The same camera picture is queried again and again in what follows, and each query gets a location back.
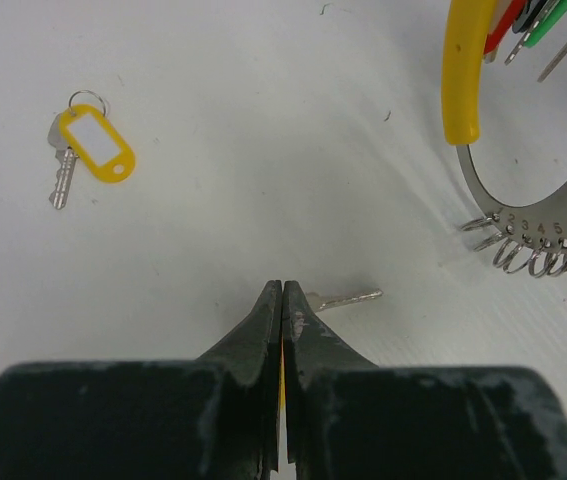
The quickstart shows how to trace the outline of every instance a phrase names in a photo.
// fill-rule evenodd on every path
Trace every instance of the yellow handle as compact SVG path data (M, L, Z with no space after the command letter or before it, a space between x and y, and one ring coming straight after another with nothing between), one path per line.
M441 75L445 138L452 145L474 143L479 129L479 83L485 39L498 0L452 0Z

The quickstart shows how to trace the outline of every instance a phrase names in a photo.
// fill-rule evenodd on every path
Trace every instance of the tabletop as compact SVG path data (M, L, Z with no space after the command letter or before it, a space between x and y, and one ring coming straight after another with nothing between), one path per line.
M0 2L0 372L194 358L294 279L385 291L322 314L377 364L527 366L567 412L567 275L506 276L457 229L480 211L441 125L448 5ZM536 82L566 40L567 15L483 70L477 169L508 203L567 179L567 57ZM46 136L80 89L137 165L79 163L57 211Z

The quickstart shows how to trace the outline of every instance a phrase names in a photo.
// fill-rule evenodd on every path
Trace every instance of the key head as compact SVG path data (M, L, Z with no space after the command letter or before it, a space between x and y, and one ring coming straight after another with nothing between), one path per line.
M50 131L47 134L47 141L50 145L52 145L56 150L63 150L65 151L69 145L63 135L61 135L61 131L59 130L59 120L61 118L61 114L59 113L52 122L52 126L50 127Z

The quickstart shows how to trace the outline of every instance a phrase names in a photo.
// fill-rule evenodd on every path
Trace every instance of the yellow plastic tag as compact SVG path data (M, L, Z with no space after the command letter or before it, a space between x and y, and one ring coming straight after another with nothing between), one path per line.
M72 111L61 114L59 130L92 174L107 183L129 177L134 152L103 113L91 105L73 105Z

